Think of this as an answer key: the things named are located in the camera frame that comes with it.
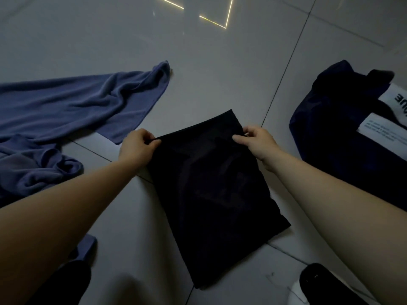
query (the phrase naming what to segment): white label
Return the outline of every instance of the white label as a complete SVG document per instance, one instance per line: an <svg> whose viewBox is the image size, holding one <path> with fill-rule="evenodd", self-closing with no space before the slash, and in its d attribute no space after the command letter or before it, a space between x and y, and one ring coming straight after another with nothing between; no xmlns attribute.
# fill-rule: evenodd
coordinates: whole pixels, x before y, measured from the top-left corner
<svg viewBox="0 0 407 305"><path fill-rule="evenodd" d="M397 120L407 126L407 91L391 83L379 100L390 107Z"/></svg>
<svg viewBox="0 0 407 305"><path fill-rule="evenodd" d="M407 130L404 128L371 113L357 131L407 161Z"/></svg>

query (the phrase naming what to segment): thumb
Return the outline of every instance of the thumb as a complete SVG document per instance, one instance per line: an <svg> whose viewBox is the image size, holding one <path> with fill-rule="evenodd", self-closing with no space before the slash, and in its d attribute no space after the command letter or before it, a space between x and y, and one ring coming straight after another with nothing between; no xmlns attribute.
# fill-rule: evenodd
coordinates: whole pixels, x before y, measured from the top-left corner
<svg viewBox="0 0 407 305"><path fill-rule="evenodd" d="M234 142L236 142L238 144L243 144L245 146L249 145L250 138L248 138L246 136L233 135L231 138L233 139Z"/></svg>
<svg viewBox="0 0 407 305"><path fill-rule="evenodd" d="M151 148L153 151L161 144L161 140L153 140L152 142L150 142L149 144L149 148Z"/></svg>

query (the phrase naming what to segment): person's right arm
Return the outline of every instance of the person's right arm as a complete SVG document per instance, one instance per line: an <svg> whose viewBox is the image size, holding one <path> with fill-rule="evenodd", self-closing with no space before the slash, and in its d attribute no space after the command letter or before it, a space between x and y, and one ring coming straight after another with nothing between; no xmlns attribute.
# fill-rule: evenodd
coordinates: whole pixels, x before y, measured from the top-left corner
<svg viewBox="0 0 407 305"><path fill-rule="evenodd" d="M407 212L282 151L261 127L244 132L233 139L277 175L377 300L407 304Z"/></svg>

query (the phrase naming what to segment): glossy floor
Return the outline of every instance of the glossy floor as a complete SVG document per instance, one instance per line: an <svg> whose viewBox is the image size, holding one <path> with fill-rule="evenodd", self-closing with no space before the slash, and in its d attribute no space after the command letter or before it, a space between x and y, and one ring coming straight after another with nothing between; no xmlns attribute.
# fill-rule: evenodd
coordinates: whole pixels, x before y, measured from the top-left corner
<svg viewBox="0 0 407 305"><path fill-rule="evenodd" d="M298 156L289 119L319 72L342 59L391 69L407 87L404 0L0 0L0 81L149 70L168 60L170 85L140 127L162 135L233 109ZM120 146L71 136L64 152L95 169ZM304 263L321 262L369 295L272 175L292 227L218 284L192 290L149 176L134 179L92 227L99 239L83 304L132 278L152 304L284 304Z"/></svg>

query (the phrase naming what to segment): blue fabric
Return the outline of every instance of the blue fabric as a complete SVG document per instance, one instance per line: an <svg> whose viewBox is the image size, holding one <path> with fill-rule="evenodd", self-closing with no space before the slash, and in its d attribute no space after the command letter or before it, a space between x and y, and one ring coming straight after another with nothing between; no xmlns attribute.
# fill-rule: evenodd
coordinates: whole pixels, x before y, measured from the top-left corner
<svg viewBox="0 0 407 305"><path fill-rule="evenodd" d="M394 73L355 73L347 61L318 75L312 90L290 120L290 131L304 161L407 211L407 162L357 132L376 113L400 124L390 107L378 100Z"/></svg>
<svg viewBox="0 0 407 305"><path fill-rule="evenodd" d="M119 144L166 90L168 62L152 71L0 84L0 207L59 184L83 166L55 140L91 128Z"/></svg>

